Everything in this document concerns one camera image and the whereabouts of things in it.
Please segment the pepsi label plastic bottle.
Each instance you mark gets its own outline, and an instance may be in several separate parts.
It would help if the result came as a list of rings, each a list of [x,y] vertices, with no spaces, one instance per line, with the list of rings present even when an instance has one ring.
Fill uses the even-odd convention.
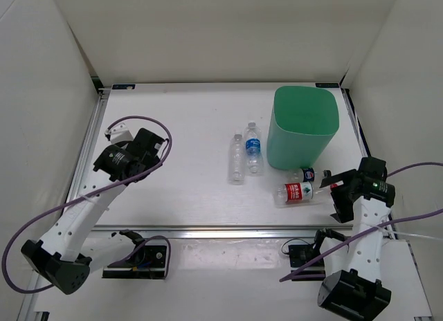
[[[314,169],[313,167],[300,168],[289,172],[288,179],[291,183],[316,182],[320,183],[324,178],[332,175],[328,169]]]

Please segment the red label plastic bottle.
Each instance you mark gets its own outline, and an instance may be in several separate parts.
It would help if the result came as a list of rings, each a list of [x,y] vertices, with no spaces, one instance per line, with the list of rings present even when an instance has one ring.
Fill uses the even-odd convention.
[[[329,203],[335,187],[337,184],[320,187],[315,182],[285,183],[276,189],[273,200],[279,207]]]

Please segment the clear unlabelled plastic bottle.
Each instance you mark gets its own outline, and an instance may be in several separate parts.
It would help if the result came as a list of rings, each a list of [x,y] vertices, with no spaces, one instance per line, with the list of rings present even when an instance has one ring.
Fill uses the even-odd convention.
[[[229,146],[228,180],[234,185],[241,185],[245,179],[245,152],[243,135],[235,132]]]

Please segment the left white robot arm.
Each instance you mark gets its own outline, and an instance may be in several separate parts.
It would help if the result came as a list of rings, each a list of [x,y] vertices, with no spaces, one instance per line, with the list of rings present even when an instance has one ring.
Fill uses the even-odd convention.
[[[129,185],[128,179],[161,162],[166,140],[141,128],[131,135],[124,124],[106,131],[110,144],[93,163],[79,203],[70,205],[38,240],[28,240],[21,253],[44,279],[66,295],[76,292],[90,273],[112,266],[143,267],[149,263],[144,238],[131,230],[111,233],[86,244],[89,233],[111,203]]]

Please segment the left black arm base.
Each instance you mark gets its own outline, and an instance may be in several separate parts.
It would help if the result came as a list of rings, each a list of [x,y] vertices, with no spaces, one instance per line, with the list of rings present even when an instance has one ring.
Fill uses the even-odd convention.
[[[172,252],[168,238],[161,235],[144,238],[132,230],[121,230],[119,235],[132,241],[134,251],[124,260],[104,268],[103,279],[164,280],[168,277]]]

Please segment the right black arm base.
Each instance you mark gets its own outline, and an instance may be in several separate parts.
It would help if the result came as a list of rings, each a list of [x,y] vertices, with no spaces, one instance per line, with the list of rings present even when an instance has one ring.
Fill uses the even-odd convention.
[[[334,242],[345,241],[347,236],[329,229],[323,228],[316,231],[314,240],[308,242],[301,238],[293,238],[285,243],[281,247],[281,253],[289,258],[291,271],[295,271],[307,262],[311,261],[315,257],[320,255],[320,247],[322,246],[326,238],[332,239]],[[310,267],[307,267],[300,274],[301,279],[294,279],[293,281],[315,281],[325,278],[324,261],[317,261]]]

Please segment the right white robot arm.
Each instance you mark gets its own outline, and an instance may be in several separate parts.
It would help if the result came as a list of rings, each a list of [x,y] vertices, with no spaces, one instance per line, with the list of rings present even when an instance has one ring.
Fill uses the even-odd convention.
[[[326,237],[311,247],[311,258],[325,266],[318,294],[319,307],[346,320],[374,320],[390,303],[391,292],[381,283],[381,224],[388,221],[395,187],[386,182],[386,163],[361,159],[358,169],[325,177],[334,202],[332,215],[352,222],[352,236]]]

